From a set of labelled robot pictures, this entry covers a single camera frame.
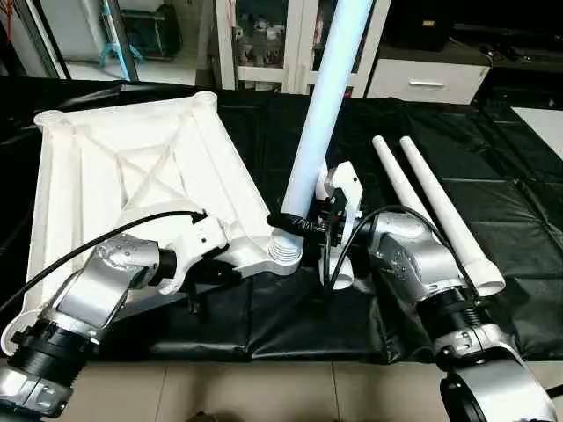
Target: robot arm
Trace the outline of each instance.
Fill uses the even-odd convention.
[[[213,217],[191,225],[187,234],[170,250],[125,234],[95,247],[37,322],[12,338],[18,350],[0,367],[0,421],[58,417],[70,399],[72,383],[119,315],[128,292],[154,286],[174,293],[178,277],[227,244]]]
[[[476,305],[448,248],[406,214],[383,213],[370,255],[391,273],[397,297],[414,306],[438,367],[440,391],[456,422],[556,421],[552,401],[509,337]]]

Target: white plastic tube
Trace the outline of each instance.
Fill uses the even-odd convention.
[[[373,148],[376,149],[376,153],[379,156],[381,163],[384,165],[385,172],[387,173],[401,204],[405,207],[412,208],[414,211],[418,211],[434,224],[432,218],[428,214],[428,211],[424,208],[424,205],[422,205],[419,195],[416,194],[411,182],[408,181],[403,169],[401,169],[395,159],[395,156],[391,153],[385,139],[378,135],[371,140],[371,143]]]
[[[318,174],[333,135],[334,124],[344,98],[347,80],[354,66],[372,0],[339,0],[320,64],[299,148],[289,178],[281,211],[305,217],[315,193]],[[300,256],[303,239],[284,233],[283,242],[271,251],[285,257]]]
[[[506,286],[501,272],[487,259],[413,140],[409,136],[404,136],[400,143],[451,245],[479,294],[488,296],[500,292]]]

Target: white floor tile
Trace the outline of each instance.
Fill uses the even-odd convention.
[[[335,363],[340,420],[447,421],[439,390],[442,376],[434,365]]]
[[[184,422],[198,411],[219,414],[221,422],[336,420],[331,365],[169,366],[157,422]]]
[[[521,107],[513,109],[563,160],[563,112]]]
[[[184,41],[172,60],[146,60],[137,62],[136,68],[142,82],[194,85],[196,62],[197,34],[194,34]],[[73,79],[112,81],[123,78],[120,65],[114,59],[108,59],[104,68],[96,62],[67,62],[67,67]]]
[[[164,365],[94,364],[83,369],[60,422],[154,422]]]

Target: white cabinet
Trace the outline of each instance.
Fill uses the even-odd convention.
[[[470,104],[488,70],[468,64],[380,59],[367,97]]]
[[[352,97],[361,98],[366,91],[390,2],[374,2],[349,79]],[[216,0],[222,87],[309,93],[318,77],[335,4],[334,0]]]

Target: black plastic sheet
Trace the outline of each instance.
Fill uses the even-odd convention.
[[[22,285],[41,136],[33,116],[192,95],[178,85],[0,78],[0,297]],[[219,115],[270,209],[280,207],[309,99],[219,92]],[[494,314],[524,357],[563,358],[563,162],[506,105],[408,104],[346,99],[328,155],[350,160],[368,208],[397,203],[370,140],[383,135],[412,176],[398,139],[419,146],[486,254],[507,280]],[[209,293],[207,318],[184,302],[117,323],[100,350],[109,360],[431,360],[412,309],[377,272],[375,295],[322,295],[316,262],[288,277],[259,274]],[[4,326],[19,307],[0,316]]]

